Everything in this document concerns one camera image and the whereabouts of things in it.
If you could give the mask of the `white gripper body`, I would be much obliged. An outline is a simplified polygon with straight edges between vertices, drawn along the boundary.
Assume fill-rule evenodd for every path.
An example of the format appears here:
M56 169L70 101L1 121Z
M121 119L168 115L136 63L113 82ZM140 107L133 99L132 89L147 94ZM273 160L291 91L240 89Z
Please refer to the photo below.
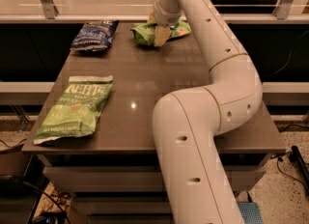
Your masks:
M161 26L172 26L182 15L182 8L178 0L154 0L154 20Z

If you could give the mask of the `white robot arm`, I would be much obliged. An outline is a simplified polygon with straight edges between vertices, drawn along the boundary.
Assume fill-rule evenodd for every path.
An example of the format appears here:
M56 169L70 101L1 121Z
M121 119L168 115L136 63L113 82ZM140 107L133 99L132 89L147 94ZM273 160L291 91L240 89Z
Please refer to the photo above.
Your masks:
M184 16L210 84L178 90L154 107L154 144L175 224L244 224L214 144L249 121L262 103L250 56L211 0L155 0L152 18L170 26Z

